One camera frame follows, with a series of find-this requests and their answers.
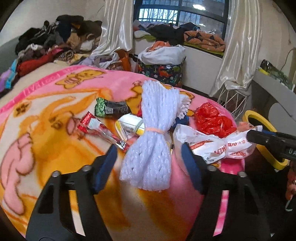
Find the red candy wrapper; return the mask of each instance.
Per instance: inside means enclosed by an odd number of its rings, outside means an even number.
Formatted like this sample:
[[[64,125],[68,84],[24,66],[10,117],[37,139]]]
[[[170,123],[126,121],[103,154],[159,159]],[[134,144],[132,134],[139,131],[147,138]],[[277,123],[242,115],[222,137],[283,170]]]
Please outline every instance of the red candy wrapper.
[[[224,138],[237,129],[233,127],[232,120],[226,116],[219,116],[219,111],[211,103],[202,104],[194,113],[196,128],[198,131]]]
[[[83,133],[100,136],[108,142],[115,144],[118,148],[123,150],[124,153],[126,153],[130,147],[129,144],[114,135],[90,112],[87,112],[87,114],[81,119],[80,125],[78,125],[77,128]]]

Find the window frame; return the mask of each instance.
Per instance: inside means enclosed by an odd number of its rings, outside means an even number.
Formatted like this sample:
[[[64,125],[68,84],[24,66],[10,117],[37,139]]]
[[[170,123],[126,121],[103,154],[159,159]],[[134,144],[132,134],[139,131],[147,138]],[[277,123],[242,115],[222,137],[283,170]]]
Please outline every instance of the window frame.
[[[228,12],[229,12],[229,1],[230,0],[225,0],[225,8],[224,8],[224,12],[223,12],[223,17],[219,16],[217,14],[208,12],[208,11],[202,11],[202,10],[195,9],[193,7],[191,8],[191,7],[182,6],[182,1],[183,0],[179,0],[178,6],[172,6],[172,5],[161,5],[161,4],[142,4],[143,0],[135,0],[133,18],[134,18],[134,20],[139,19],[140,9],[142,9],[142,8],[177,10],[178,15],[177,15],[177,20],[176,20],[176,26],[178,26],[181,12],[194,13],[194,14],[198,14],[203,17],[211,18],[211,19],[214,19],[216,21],[223,23],[224,26],[223,26],[223,31],[222,31],[222,39],[225,39],[226,28],[227,28],[227,23],[228,23]]]

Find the orange rubber band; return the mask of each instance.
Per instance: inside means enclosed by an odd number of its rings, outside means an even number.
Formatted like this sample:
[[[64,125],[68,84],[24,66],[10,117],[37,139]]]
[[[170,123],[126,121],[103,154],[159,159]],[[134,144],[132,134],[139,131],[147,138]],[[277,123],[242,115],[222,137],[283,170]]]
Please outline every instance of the orange rubber band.
[[[162,135],[164,135],[164,134],[165,134],[165,132],[164,132],[164,131],[162,131],[162,130],[160,130],[160,129],[157,129],[157,128],[153,128],[153,127],[148,127],[148,128],[145,128],[145,130],[146,130],[146,131],[157,132],[157,133],[159,133],[159,134],[162,134]]]

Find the plastic bag on table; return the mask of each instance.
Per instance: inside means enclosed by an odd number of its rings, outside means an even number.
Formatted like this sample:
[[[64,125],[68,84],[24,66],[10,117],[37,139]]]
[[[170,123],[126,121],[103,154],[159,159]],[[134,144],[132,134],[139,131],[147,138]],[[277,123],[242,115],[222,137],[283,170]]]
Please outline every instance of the plastic bag on table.
[[[251,155],[256,147],[256,144],[247,141],[249,130],[262,131],[262,126],[254,127],[249,123],[240,122],[236,132],[226,138],[218,138],[178,124],[173,134],[177,163],[187,174],[181,155],[181,147],[185,142],[189,144],[192,152],[203,157],[207,164],[216,163],[223,158],[245,158]]]

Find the red plastic bag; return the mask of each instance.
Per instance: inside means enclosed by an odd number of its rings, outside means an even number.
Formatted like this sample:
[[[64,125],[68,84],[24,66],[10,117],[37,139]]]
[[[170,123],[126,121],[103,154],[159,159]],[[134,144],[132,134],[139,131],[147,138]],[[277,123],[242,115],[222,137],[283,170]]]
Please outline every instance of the red plastic bag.
[[[207,134],[224,138],[236,131],[232,120],[226,116],[219,116],[219,111],[211,103],[202,104],[194,113],[197,130]]]

